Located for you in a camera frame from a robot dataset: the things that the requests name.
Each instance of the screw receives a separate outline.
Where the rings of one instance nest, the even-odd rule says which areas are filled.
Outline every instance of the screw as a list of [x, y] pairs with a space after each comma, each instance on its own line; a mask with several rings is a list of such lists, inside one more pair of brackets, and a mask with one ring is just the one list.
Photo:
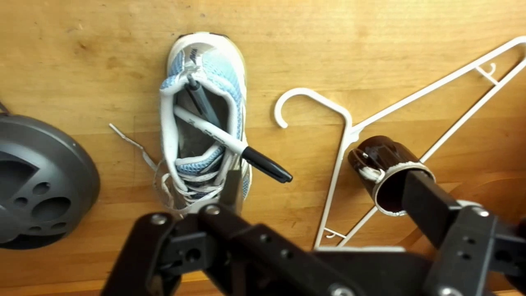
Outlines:
[[161, 215], [161, 213], [153, 213], [150, 218], [153, 225], [165, 225], [166, 220], [168, 220], [166, 215]]
[[439, 296], [462, 296], [462, 292], [456, 287], [444, 286], [439, 289]]
[[352, 292], [346, 286], [339, 286], [339, 287], [332, 289], [331, 296], [355, 296], [355, 292]]
[[216, 204], [207, 205], [207, 208], [204, 208], [204, 212], [207, 215], [219, 215], [221, 208]]
[[482, 208], [482, 207], [474, 207], [474, 210], [480, 215], [480, 217], [490, 217], [490, 212]]

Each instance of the pen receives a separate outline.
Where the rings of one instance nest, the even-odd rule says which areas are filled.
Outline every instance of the pen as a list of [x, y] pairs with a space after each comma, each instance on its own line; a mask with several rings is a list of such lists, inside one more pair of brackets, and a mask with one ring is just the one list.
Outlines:
[[293, 174], [288, 172], [285, 167], [281, 167], [278, 162], [272, 161], [265, 154], [258, 153], [255, 148], [249, 146], [247, 143], [237, 139], [230, 133], [221, 130], [219, 126], [196, 116], [194, 113], [175, 106], [176, 116], [180, 116], [183, 121], [193, 125], [194, 128], [201, 130], [203, 133], [209, 134], [221, 144], [224, 144], [227, 149], [240, 154], [247, 162], [253, 164], [265, 174], [275, 177], [280, 182], [290, 182], [293, 180]]

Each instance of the white sneaker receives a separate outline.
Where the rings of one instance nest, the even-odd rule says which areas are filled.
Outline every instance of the white sneaker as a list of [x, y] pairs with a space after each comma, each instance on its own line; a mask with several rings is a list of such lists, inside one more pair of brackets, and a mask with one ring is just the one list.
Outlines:
[[245, 64], [237, 46], [226, 36], [194, 32], [181, 36], [168, 57], [168, 77], [160, 88], [161, 143], [168, 166], [161, 187], [170, 205], [183, 215], [217, 202], [230, 169], [242, 169], [244, 199], [252, 182], [252, 166], [245, 159], [175, 116], [178, 105], [214, 121], [211, 111], [196, 105], [189, 83], [204, 90], [204, 103], [217, 116], [216, 125], [247, 143]]

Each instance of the wood grain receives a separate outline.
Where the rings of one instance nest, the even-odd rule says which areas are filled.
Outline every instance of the wood grain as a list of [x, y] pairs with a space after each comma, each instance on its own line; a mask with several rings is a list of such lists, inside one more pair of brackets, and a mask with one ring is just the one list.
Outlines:
[[[280, 130], [272, 115], [278, 95], [298, 85], [313, 87], [360, 121], [526, 34], [526, 6], [520, 0], [4, 0], [2, 103], [73, 134], [97, 162], [102, 190], [68, 238], [41, 250], [0, 250], [0, 294], [101, 291], [133, 220], [161, 208], [152, 171], [107, 123], [117, 123], [158, 156], [158, 87], [168, 49], [180, 34], [203, 29], [226, 32], [242, 49], [249, 70], [249, 139], [295, 172], [295, 182], [286, 185], [255, 172], [244, 217], [278, 228], [308, 250], [326, 200], [342, 120], [295, 98], [285, 110], [291, 126]], [[516, 56], [500, 59], [498, 74]], [[500, 171], [525, 172], [525, 79], [520, 74], [429, 161], [443, 185], [454, 189]], [[372, 125], [362, 139], [388, 134], [423, 154], [487, 88], [482, 77], [467, 75]], [[498, 185], [492, 192], [510, 195], [513, 187]], [[525, 190], [520, 192], [516, 199], [525, 200]], [[347, 231], [372, 205], [347, 162], [336, 194], [329, 223]], [[508, 204], [492, 202], [492, 207], [503, 210]], [[513, 215], [525, 212], [521, 202]], [[408, 218], [378, 215], [352, 243], [400, 243], [413, 230]], [[181, 294], [217, 291], [203, 274], [193, 274]]]

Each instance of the white plastic hanger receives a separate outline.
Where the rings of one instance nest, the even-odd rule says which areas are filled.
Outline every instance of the white plastic hanger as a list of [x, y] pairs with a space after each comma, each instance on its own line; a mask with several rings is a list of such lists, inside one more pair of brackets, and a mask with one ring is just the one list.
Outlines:
[[[523, 49], [523, 59], [512, 67], [500, 80], [493, 77], [497, 64], [492, 62], [495, 57], [502, 56], [503, 52], [513, 49], [513, 47], [521, 47]], [[329, 192], [327, 192], [327, 200], [326, 200], [326, 207], [324, 207], [324, 213], [323, 213], [323, 220], [316, 235], [316, 243], [314, 243], [314, 250], [324, 251], [324, 250], [355, 250], [350, 246], [346, 246], [346, 243], [370, 220], [370, 217], [373, 217], [377, 213], [377, 207], [373, 205], [359, 222], [357, 225], [354, 225], [350, 228], [349, 233], [339, 233], [332, 228], [327, 227], [327, 218], [331, 213], [331, 207], [332, 207], [332, 197], [334, 197], [334, 190], [336, 190], [336, 184], [341, 174], [341, 167], [342, 167], [342, 161], [346, 156], [347, 148], [360, 139], [360, 133], [364, 128], [367, 128], [369, 125], [378, 121], [380, 118], [426, 97], [428, 93], [441, 88], [443, 85], [451, 83], [452, 80], [477, 70], [482, 77], [485, 77], [490, 83], [492, 88], [482, 95], [475, 105], [472, 105], [421, 157], [423, 162], [426, 162], [466, 121], [469, 121], [490, 98], [493, 98], [510, 80], [513, 80], [523, 69], [526, 67], [526, 36], [520, 36], [515, 37], [508, 42], [505, 42], [503, 46], [490, 51], [489, 54], [475, 59], [474, 62], [454, 70], [452, 74], [429, 83], [428, 87], [398, 100], [396, 103], [383, 108], [382, 111], [369, 116], [367, 120], [360, 121], [359, 125], [352, 126], [352, 115], [349, 113], [349, 110], [329, 98], [326, 98], [324, 95], [314, 92], [313, 88], [306, 88], [306, 87], [298, 87], [298, 88], [291, 88], [288, 92], [285, 92], [277, 105], [275, 105], [275, 120], [281, 128], [288, 128], [288, 123], [283, 120], [283, 105], [298, 95], [304, 95], [309, 97], [316, 102], [319, 102], [321, 105], [326, 105], [327, 108], [341, 113], [346, 120], [344, 123], [344, 133], [342, 133], [342, 139], [341, 139], [341, 148], [337, 153], [337, 159], [334, 164], [334, 171], [332, 171], [332, 179], [331, 179], [331, 185], [329, 185]], [[336, 238], [339, 236], [341, 241], [337, 246], [323, 246], [323, 235], [326, 233], [327, 238]]]

